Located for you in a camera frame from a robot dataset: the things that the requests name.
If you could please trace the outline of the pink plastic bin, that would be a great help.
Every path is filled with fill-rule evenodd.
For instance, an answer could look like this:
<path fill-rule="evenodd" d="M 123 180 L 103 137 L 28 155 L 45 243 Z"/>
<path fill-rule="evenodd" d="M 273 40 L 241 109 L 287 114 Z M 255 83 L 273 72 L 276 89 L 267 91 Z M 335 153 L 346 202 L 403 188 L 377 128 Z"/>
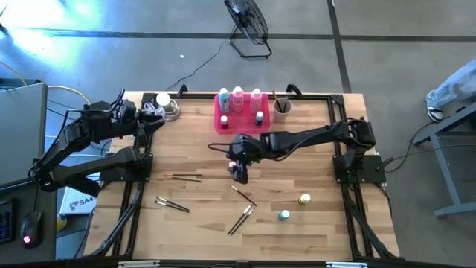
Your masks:
<path fill-rule="evenodd" d="M 214 122 L 215 131 L 220 135 L 232 134 L 257 134 L 267 132 L 271 126 L 271 116 L 269 112 L 268 95 L 262 96 L 260 111 L 263 113 L 263 122 L 261 125 L 256 125 L 256 114 L 250 110 L 250 95 L 245 94 L 243 111 L 235 112 L 233 109 L 226 114 L 228 118 L 228 126 L 223 127 L 221 117 L 223 113 L 219 107 L 219 97 L 214 96 Z"/>

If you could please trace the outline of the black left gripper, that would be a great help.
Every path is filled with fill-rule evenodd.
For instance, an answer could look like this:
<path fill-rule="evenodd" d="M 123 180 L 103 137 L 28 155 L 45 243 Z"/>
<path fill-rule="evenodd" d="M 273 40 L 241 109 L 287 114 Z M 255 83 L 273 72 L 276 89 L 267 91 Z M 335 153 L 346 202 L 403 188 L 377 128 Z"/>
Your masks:
<path fill-rule="evenodd" d="M 165 125 L 165 121 L 162 119 L 161 115 L 156 115 L 154 112 L 145 112 L 136 107 L 134 116 L 128 118 L 128 125 L 138 128 L 138 125 L 142 121 L 145 131 L 156 131 Z"/>

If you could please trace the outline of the dark grey desk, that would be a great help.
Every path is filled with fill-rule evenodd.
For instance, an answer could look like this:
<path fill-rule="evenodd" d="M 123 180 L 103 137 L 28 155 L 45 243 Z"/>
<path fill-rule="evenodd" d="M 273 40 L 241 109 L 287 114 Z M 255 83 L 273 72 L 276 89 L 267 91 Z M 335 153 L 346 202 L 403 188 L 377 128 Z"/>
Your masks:
<path fill-rule="evenodd" d="M 56 205 L 57 194 L 44 192 L 36 184 L 24 185 L 6 191 L 0 191 L 0 202 L 11 201 L 13 204 L 13 239 L 0 243 L 0 265 L 22 264 L 40 261 L 53 261 L 56 254 Z M 42 212 L 41 243 L 33 249 L 22 245 L 20 235 L 22 221 L 32 211 Z"/>

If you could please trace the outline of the black computer mouse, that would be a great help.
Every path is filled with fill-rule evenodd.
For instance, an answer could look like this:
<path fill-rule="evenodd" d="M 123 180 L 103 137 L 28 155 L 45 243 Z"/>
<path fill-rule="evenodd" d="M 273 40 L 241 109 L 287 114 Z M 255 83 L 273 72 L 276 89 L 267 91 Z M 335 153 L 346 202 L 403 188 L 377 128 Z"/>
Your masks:
<path fill-rule="evenodd" d="M 26 249 L 40 245 L 43 238 L 42 212 L 32 211 L 26 214 L 20 228 L 21 243 Z"/>

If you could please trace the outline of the person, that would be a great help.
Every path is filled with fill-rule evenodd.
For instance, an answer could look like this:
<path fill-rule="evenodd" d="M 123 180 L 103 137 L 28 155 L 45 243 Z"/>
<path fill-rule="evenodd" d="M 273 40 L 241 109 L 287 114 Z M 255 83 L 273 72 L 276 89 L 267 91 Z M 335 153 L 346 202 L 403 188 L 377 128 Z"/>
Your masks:
<path fill-rule="evenodd" d="M 476 57 L 459 68 L 425 96 L 426 112 L 435 123 L 443 120 L 443 110 L 450 103 L 476 98 Z"/>

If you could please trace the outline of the white printed box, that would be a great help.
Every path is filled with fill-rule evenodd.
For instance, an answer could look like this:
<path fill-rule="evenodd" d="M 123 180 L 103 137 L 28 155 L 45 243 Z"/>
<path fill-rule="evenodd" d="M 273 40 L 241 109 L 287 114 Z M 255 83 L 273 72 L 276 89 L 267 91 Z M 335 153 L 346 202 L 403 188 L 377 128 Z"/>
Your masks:
<path fill-rule="evenodd" d="M 97 198 L 66 188 L 59 209 L 60 214 L 89 214 L 96 206 Z"/>

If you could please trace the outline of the black aluminium table frame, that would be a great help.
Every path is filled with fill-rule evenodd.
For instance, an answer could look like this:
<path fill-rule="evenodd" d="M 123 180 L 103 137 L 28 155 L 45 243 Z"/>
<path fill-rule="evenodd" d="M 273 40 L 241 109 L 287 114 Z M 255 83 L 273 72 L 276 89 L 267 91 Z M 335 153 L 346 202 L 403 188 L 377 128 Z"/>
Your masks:
<path fill-rule="evenodd" d="M 248 169 L 249 182 L 235 183 L 222 151 L 208 148 L 231 139 L 213 126 L 214 96 L 185 92 L 176 100 L 181 117 L 160 129 L 152 143 L 152 175 L 141 201 L 135 259 L 229 261 L 349 261 L 377 256 L 359 224 L 347 212 L 332 159 L 346 150 L 328 143 L 296 150 L 281 162 L 265 160 Z M 188 182 L 171 176 L 200 179 Z M 233 235 L 228 231 L 251 204 L 257 204 Z M 298 205 L 302 194 L 310 202 Z M 163 197 L 190 210 L 155 204 Z M 278 214 L 290 211 L 287 220 Z"/>

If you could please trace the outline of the white bulb table lamp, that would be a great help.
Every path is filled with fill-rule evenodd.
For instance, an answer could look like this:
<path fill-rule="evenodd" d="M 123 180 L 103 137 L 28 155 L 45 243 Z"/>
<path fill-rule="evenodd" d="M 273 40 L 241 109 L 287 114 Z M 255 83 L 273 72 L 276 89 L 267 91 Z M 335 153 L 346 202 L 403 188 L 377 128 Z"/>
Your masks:
<path fill-rule="evenodd" d="M 181 113 L 179 105 L 166 92 L 158 93 L 155 100 L 158 104 L 156 112 L 165 121 L 175 121 L 179 118 Z"/>

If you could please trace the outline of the beige ribbed cup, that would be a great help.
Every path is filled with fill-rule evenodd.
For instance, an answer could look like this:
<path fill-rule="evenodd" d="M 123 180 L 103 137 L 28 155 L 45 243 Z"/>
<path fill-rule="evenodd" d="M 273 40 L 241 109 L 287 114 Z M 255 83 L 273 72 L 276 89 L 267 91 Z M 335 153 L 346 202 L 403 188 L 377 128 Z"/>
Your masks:
<path fill-rule="evenodd" d="M 280 102 L 280 105 L 281 105 L 281 108 L 282 108 L 282 112 L 277 111 L 277 105 L 273 105 L 273 107 L 274 107 L 274 110 L 273 110 L 273 113 L 274 113 L 273 120 L 274 120 L 274 122 L 284 122 L 286 120 L 286 118 L 288 117 L 288 115 L 290 114 L 290 112 L 292 111 L 292 102 L 288 99 L 286 113 L 283 113 L 283 105 L 284 105 L 283 102 L 284 102 L 284 100 L 285 100 L 285 98 L 279 98 L 279 102 Z"/>

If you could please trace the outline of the large teal paint bottle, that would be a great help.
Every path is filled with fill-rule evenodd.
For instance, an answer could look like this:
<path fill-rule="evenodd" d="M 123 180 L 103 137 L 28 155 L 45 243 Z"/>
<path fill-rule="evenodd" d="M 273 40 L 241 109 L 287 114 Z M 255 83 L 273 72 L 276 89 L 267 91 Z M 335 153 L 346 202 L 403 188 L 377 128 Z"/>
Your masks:
<path fill-rule="evenodd" d="M 226 88 L 221 88 L 218 93 L 219 108 L 221 113 L 227 114 L 230 112 L 230 92 Z"/>

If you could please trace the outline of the black floor fan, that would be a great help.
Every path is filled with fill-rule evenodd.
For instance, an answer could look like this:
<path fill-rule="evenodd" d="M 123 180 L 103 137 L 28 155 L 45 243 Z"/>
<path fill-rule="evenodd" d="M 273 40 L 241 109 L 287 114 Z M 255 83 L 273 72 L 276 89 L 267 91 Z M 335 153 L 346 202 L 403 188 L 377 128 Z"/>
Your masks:
<path fill-rule="evenodd" d="M 234 22 L 234 28 L 228 37 L 229 45 L 245 59 L 268 59 L 272 55 L 271 47 L 268 44 L 268 25 L 254 0 L 224 0 L 224 4 Z M 237 31 L 245 35 L 246 39 L 254 45 L 264 45 L 268 49 L 267 54 L 245 55 L 235 46 L 232 39 Z"/>

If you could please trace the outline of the black keyboard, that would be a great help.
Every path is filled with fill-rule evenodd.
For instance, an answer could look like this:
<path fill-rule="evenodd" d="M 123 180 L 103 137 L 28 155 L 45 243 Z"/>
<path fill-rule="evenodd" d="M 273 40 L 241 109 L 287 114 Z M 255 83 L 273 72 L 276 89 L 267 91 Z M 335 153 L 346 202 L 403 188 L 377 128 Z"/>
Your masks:
<path fill-rule="evenodd" d="M 16 208 L 15 200 L 0 201 L 0 245 L 15 240 Z"/>

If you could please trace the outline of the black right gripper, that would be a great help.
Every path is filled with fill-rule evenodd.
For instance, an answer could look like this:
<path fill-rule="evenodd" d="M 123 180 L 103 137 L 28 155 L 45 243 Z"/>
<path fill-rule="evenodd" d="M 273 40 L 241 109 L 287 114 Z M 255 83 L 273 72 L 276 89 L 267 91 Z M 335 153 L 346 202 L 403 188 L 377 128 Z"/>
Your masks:
<path fill-rule="evenodd" d="M 250 135 L 240 134 L 230 143 L 226 156 L 234 162 L 239 162 L 237 167 L 229 167 L 227 171 L 238 183 L 248 183 L 248 168 L 254 162 L 264 159 L 263 143 Z"/>

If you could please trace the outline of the grey metal stand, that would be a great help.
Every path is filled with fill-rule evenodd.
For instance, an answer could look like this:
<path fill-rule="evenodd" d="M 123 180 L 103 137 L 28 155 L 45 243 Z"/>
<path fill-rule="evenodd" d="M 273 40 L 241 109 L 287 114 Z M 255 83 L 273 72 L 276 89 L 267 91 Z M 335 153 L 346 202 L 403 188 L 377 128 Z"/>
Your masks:
<path fill-rule="evenodd" d="M 476 211 L 476 201 L 474 202 L 463 202 L 461 196 L 457 190 L 457 184 L 455 182 L 456 176 L 451 173 L 451 170 L 454 171 L 462 171 L 463 164 L 457 164 L 455 166 L 451 166 L 450 157 L 445 156 L 444 150 L 446 149 L 457 149 L 457 148 L 469 148 L 473 147 L 476 149 L 476 142 L 475 144 L 456 144 L 456 145 L 441 145 L 441 138 L 442 137 L 449 137 L 449 136 L 460 136 L 460 137 L 474 137 L 476 138 L 476 130 L 475 131 L 454 131 L 455 128 L 460 126 L 461 124 L 470 122 L 470 120 L 476 120 L 476 102 L 472 103 L 471 105 L 459 109 L 455 112 L 454 115 L 450 116 L 447 119 L 443 119 L 440 123 L 436 124 L 433 127 L 430 127 L 428 130 L 424 130 L 421 134 L 418 134 L 415 138 L 411 139 L 411 144 L 413 146 L 419 146 L 427 141 L 431 142 L 433 146 L 432 152 L 435 153 L 437 157 L 438 164 L 440 166 L 440 170 L 443 174 L 444 181 L 446 183 L 446 187 L 448 189 L 449 195 L 451 197 L 451 201 L 453 202 L 452 205 L 439 208 L 434 211 L 434 215 L 436 217 L 444 217 L 449 215 L 455 214 L 462 214 L 467 212 L 474 212 Z"/>

